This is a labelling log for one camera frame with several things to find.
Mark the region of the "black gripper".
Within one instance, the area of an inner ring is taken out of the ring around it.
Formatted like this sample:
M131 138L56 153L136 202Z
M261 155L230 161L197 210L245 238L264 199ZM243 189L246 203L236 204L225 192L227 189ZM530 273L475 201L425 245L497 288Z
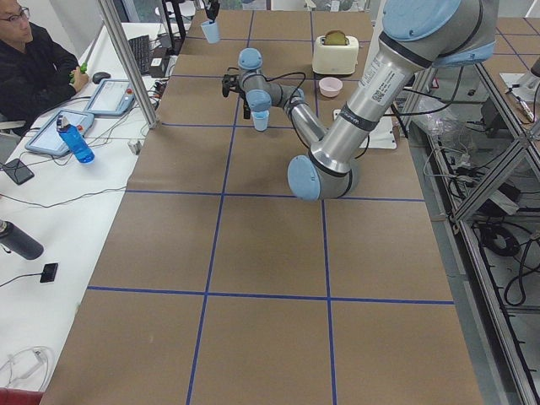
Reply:
M206 15L207 18L214 22L218 17L220 10L219 0L207 0ZM243 118L248 120L251 118L251 108L246 100L246 92L240 86L240 75L238 73L226 73L221 80L222 96L228 98L230 93L236 93L243 100Z

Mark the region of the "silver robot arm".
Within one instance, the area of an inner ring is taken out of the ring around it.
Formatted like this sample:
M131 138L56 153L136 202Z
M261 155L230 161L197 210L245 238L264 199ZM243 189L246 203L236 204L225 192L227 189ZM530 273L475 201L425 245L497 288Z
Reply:
M222 93L240 94L247 114L283 109L305 155L288 167L291 192L306 201L339 198L358 183L355 157L413 75L427 68L458 67L489 59L499 12L496 1L388 1L382 10L379 51L338 117L325 128L302 91L267 81L262 55L240 52L237 73L222 79Z

